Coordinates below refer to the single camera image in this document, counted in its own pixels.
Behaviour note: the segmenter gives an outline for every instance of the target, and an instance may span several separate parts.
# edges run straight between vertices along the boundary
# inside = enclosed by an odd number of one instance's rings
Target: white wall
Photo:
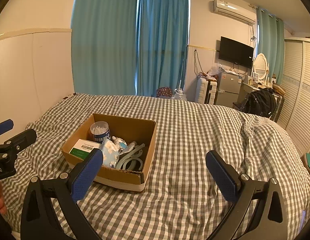
[[[242,0],[226,0],[233,4],[244,7],[252,12],[254,9],[248,6],[248,3]],[[254,34],[257,37],[257,25],[254,26]],[[213,11],[213,0],[191,0],[191,23],[190,23],[190,41],[189,45],[199,46],[208,49],[219,50],[221,36],[242,42],[253,47],[250,44],[249,25],[238,20],[219,15]],[[188,62],[185,78],[185,94],[189,101],[194,101],[197,78],[194,73],[194,49],[189,47]],[[218,52],[207,49],[196,49],[199,54],[204,72],[209,71],[213,65],[219,62],[226,68],[231,68],[233,63],[219,60]],[[239,72],[245,73],[246,68],[239,66]]]
[[[31,33],[0,41],[0,122],[14,122],[0,143],[71,93],[71,32]]]
[[[292,34],[287,29],[284,29],[284,38],[289,38],[289,37],[292,37]]]
[[[5,35],[0,39],[5,39],[0,40],[0,122],[10,118],[14,128],[0,136],[0,143],[74,92],[73,4],[74,0],[9,0],[1,12],[0,34]],[[39,33],[21,35],[29,29]]]
[[[74,0],[9,0],[0,34],[30,28],[70,28]]]

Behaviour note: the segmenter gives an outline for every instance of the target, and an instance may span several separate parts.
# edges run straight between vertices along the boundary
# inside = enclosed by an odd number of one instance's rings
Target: teal curtain
[[[284,64],[284,23],[275,16],[270,17],[267,10],[257,9],[259,25],[259,45],[257,53],[263,53],[269,63],[270,79],[276,76],[276,83],[281,84]]]
[[[137,94],[155,96],[185,80],[189,0],[139,0]]]
[[[75,91],[135,95],[137,0],[75,0],[71,21]]]

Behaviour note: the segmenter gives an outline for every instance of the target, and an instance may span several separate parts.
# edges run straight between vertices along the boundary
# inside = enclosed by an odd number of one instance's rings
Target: wall-mounted air conditioner
[[[223,0],[214,0],[214,12],[253,25],[256,13]]]

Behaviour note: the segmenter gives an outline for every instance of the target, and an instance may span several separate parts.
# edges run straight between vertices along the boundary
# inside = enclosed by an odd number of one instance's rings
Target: checkered duvet
[[[130,194],[93,182],[78,202],[102,239],[207,239],[220,223],[225,201],[205,166],[215,149],[237,172],[252,179],[279,180],[288,217],[288,236],[298,232],[302,210],[310,216],[310,178],[286,131],[273,121],[223,106],[151,97],[78,94],[59,102],[27,128],[37,141],[19,154],[17,174],[3,180],[8,220],[20,231],[29,179],[56,178],[70,171],[61,146],[92,114],[157,122],[154,161],[143,193]],[[72,235],[58,206],[57,216]],[[253,206],[238,234],[244,232]]]

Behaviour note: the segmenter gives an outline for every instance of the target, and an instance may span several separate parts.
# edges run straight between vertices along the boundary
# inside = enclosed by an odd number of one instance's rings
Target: black tv
[[[252,68],[253,53],[254,48],[238,41],[221,37],[221,45],[218,54],[219,59]]]

